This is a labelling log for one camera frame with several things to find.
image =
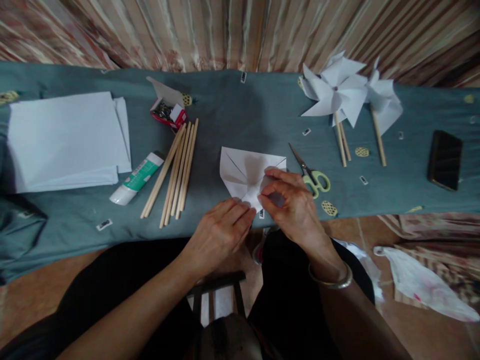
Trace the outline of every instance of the scissor blade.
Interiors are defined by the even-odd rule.
[[[290,149],[291,151],[293,152],[293,155],[295,155],[296,157],[296,160],[298,161],[298,163],[300,164],[300,166],[303,168],[305,166],[305,162],[302,160],[302,158],[300,157],[299,153],[295,150],[295,148],[292,146],[291,143],[288,143],[288,145],[290,145]]]

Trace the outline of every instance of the glue stick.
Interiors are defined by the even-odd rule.
[[[130,200],[152,177],[154,172],[164,163],[163,159],[153,152],[125,179],[122,185],[110,196],[110,201],[118,205],[127,205]]]

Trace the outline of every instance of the plastic bag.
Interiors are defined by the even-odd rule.
[[[371,283],[373,284],[373,292],[375,294],[375,304],[383,303],[384,295],[382,292],[382,288],[379,285],[380,276],[382,276],[382,272],[375,265],[375,263],[372,261],[370,256],[352,242],[337,240],[335,238],[333,240],[335,240],[337,243],[339,243],[344,248],[349,250],[360,261],[360,263],[365,268],[366,273],[370,277]]]
[[[392,247],[375,246],[373,253],[390,260],[393,282],[398,291],[440,314],[462,322],[477,322],[480,315],[464,303],[433,271],[410,255]]]

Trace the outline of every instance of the smartphone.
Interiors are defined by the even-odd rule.
[[[450,191],[459,188],[462,140],[448,132],[436,130],[430,150],[428,180]]]

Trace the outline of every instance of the bracelet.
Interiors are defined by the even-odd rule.
[[[315,275],[312,274],[312,269],[311,269],[312,264],[310,264],[310,263],[308,264],[308,274],[310,275],[310,277],[315,282],[317,282],[319,284],[322,284],[327,289],[332,289],[332,290],[345,289],[347,286],[349,286],[352,283],[354,275],[352,273],[352,269],[350,268],[350,266],[345,261],[343,263],[346,266],[347,274],[346,274],[346,277],[342,281],[339,281],[339,282],[325,282],[325,281],[321,281],[321,280],[317,279],[315,277]]]

